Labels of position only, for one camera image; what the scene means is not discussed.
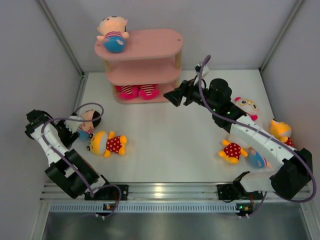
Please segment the pink plush with glasses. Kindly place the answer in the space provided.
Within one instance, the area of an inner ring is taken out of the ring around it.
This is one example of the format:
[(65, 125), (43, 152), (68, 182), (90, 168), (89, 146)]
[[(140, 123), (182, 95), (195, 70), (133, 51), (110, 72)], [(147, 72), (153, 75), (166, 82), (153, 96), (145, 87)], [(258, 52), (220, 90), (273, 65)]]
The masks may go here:
[(234, 104), (246, 112), (254, 122), (258, 120), (259, 108), (253, 100), (238, 96), (234, 99)]

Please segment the right pink striped plush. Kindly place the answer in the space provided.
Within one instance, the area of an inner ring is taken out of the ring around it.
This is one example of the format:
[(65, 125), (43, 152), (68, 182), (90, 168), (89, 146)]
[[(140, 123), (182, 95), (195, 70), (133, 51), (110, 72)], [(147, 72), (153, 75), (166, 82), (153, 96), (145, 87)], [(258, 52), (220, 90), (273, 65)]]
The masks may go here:
[(138, 95), (143, 100), (152, 100), (160, 94), (157, 84), (143, 84), (139, 87)]

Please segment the yellow plush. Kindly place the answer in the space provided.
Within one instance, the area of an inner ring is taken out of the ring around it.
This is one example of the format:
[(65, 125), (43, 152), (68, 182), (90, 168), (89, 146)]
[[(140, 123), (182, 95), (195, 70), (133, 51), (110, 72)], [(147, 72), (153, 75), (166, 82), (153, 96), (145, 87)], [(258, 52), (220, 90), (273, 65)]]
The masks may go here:
[(282, 143), (294, 147), (291, 139), (292, 128), (287, 123), (272, 119), (270, 121), (269, 133)]
[(218, 152), (218, 155), (231, 165), (239, 163), (241, 157), (247, 157), (247, 149), (250, 146), (241, 140), (226, 140), (221, 141), (224, 148)]

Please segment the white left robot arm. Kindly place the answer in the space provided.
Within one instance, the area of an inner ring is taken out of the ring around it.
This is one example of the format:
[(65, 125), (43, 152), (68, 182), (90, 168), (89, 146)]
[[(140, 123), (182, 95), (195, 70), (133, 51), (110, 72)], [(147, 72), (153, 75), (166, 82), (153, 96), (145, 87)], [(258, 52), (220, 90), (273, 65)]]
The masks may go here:
[(113, 187), (107, 179), (72, 148), (77, 139), (89, 139), (101, 122), (101, 114), (94, 109), (68, 118), (52, 118), (43, 110), (27, 113), (25, 134), (38, 142), (45, 153), (47, 177), (68, 196), (84, 196), (87, 201), (113, 200)]

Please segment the left pink striped plush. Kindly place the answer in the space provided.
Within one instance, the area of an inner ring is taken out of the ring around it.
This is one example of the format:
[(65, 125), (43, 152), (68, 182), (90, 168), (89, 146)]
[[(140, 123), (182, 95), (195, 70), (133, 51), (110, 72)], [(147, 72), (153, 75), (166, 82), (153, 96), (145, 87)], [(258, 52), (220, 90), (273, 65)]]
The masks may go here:
[(132, 100), (138, 97), (139, 88), (136, 85), (116, 85), (115, 90), (123, 100)]

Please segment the aluminium front rail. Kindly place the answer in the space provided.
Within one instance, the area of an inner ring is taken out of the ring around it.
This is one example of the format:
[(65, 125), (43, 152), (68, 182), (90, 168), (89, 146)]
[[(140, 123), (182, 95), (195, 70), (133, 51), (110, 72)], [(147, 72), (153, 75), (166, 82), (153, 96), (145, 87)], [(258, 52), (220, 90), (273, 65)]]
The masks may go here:
[(273, 192), (253, 192), (240, 196), (231, 185), (213, 183), (124, 183), (122, 193), (108, 187), (106, 199), (72, 199), (56, 184), (45, 184), (40, 201), (56, 213), (232, 213), (247, 215), (264, 202), (283, 202)]

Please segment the pink three-tier wooden shelf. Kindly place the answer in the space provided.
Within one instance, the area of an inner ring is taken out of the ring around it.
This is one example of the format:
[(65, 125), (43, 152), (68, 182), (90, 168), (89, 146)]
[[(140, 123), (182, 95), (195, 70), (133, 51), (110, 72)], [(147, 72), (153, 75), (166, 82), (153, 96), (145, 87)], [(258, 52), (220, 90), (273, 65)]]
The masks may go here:
[[(183, 37), (173, 29), (145, 29), (129, 33), (126, 47), (121, 53), (108, 52), (97, 41), (94, 51), (103, 61), (106, 79), (110, 82), (114, 98), (122, 104), (163, 103), (164, 93), (174, 90), (182, 71)], [(115, 86), (156, 84), (159, 95), (151, 100), (136, 97), (124, 100)]]

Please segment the boy doll blue shorts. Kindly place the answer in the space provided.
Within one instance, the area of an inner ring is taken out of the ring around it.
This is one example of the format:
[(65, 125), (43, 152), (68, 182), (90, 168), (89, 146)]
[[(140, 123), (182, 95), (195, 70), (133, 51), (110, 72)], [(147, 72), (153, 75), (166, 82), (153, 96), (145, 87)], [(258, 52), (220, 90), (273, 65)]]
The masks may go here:
[(103, 43), (104, 48), (113, 54), (122, 53), (126, 48), (126, 40), (129, 38), (127, 32), (128, 20), (121, 16), (108, 16), (104, 18), (97, 31), (96, 39)]
[(84, 120), (90, 120), (89, 122), (84, 122), (79, 125), (77, 132), (79, 133), (79, 139), (82, 141), (87, 141), (89, 139), (90, 134), (94, 132), (94, 129), (100, 124), (101, 118), (94, 120), (100, 117), (101, 114), (94, 110), (87, 110), (84, 112), (81, 117)]
[(247, 156), (247, 162), (256, 169), (263, 169), (263, 168), (272, 168), (272, 165), (257, 151), (253, 148), (250, 149), (250, 152)]

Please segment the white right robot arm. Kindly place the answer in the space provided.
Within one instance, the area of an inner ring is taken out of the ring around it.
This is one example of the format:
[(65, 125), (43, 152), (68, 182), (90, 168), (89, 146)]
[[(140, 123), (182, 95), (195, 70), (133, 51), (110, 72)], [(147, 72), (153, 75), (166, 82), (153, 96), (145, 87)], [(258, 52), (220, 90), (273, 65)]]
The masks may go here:
[(206, 107), (217, 126), (244, 141), (272, 166), (269, 171), (244, 172), (234, 181), (235, 196), (246, 198), (251, 192), (274, 192), (279, 197), (292, 201), (293, 197), (309, 182), (312, 192), (317, 192), (317, 184), (312, 172), (312, 154), (305, 148), (297, 150), (288, 146), (261, 127), (237, 107), (231, 100), (232, 90), (221, 78), (213, 79), (208, 88), (201, 83), (184, 80), (180, 86), (163, 96), (178, 107), (197, 103)]

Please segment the yellow plush left table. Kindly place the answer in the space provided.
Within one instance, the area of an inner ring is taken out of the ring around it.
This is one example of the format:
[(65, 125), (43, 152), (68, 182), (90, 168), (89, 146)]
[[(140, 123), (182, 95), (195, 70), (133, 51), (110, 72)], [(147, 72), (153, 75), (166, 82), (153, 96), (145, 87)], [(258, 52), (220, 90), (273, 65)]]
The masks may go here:
[(116, 136), (115, 132), (98, 131), (89, 135), (89, 145), (86, 149), (94, 155), (108, 158), (111, 154), (124, 156), (126, 154), (127, 137)]

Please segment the pink striped plush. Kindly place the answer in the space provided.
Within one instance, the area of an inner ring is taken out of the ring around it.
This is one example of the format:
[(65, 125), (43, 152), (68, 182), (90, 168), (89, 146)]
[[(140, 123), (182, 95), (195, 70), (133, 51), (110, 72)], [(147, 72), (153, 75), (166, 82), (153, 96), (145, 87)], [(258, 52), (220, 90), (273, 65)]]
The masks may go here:
[(157, 84), (143, 84), (139, 87), (138, 95), (143, 100), (152, 100), (160, 94)]
[(115, 90), (123, 100), (132, 100), (138, 97), (139, 88), (136, 85), (116, 85)]

